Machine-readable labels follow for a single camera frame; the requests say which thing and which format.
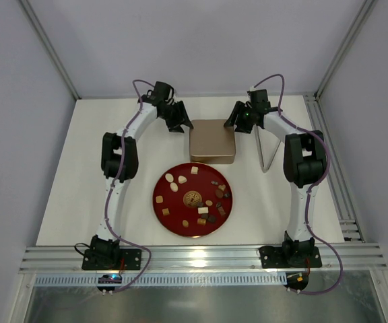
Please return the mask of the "gold square tin lid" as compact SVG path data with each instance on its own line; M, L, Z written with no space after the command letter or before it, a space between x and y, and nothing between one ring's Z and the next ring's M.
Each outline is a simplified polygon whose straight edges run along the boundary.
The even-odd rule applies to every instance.
M234 129L224 119L193 120L189 131L189 155L236 155Z

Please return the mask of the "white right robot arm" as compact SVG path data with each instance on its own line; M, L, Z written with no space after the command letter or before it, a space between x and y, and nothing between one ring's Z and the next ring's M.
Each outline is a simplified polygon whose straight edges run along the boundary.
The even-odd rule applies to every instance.
M316 237L310 228L313 218L310 204L315 201L317 186L329 170L322 132L297 126L269 102L237 101L224 126L240 133L250 133L253 127L259 126L284 144L283 171L291 192L290 220L282 246L265 254L268 261L276 259L279 266L321 267Z

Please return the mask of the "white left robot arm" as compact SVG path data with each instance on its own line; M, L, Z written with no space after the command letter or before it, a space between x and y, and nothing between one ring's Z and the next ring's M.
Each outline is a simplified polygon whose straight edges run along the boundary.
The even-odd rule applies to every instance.
M119 253L121 242L141 248L115 232L130 181L138 171L137 142L140 137L157 118L165 121L170 132L182 133L183 126L193 128L182 101L146 99L140 100L137 107L125 126L115 133L105 133L102 138L101 168L106 179L106 198L103 219L91 240L90 250L109 258Z

